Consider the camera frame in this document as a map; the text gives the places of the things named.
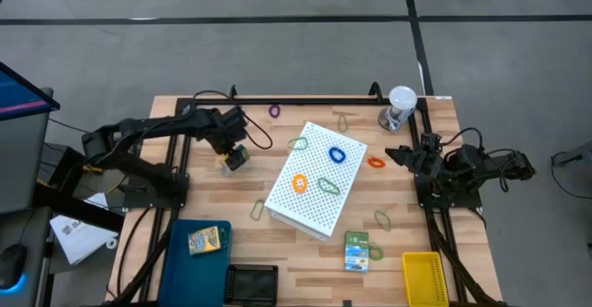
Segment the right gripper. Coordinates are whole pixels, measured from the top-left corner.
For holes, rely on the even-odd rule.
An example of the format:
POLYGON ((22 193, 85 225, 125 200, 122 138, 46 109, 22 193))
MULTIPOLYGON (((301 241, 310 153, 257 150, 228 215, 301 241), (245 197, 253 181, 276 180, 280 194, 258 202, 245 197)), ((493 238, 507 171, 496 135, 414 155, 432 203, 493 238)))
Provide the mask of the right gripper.
POLYGON ((406 145, 385 149, 385 154, 397 165, 405 166, 414 174, 425 174, 430 177, 437 177, 443 168, 441 152, 441 137, 436 133, 422 134, 419 148, 416 150, 406 145))

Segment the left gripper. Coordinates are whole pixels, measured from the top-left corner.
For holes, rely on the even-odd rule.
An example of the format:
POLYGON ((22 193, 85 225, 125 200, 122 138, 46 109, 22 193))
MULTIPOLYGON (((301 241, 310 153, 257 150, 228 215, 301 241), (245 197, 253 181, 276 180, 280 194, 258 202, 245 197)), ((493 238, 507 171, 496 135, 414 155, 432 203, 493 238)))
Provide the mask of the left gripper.
POLYGON ((235 106, 225 113, 217 108, 207 109, 208 125, 198 134, 198 140, 206 140, 219 155, 227 155, 237 149, 248 152, 246 138, 246 117, 243 110, 235 106))

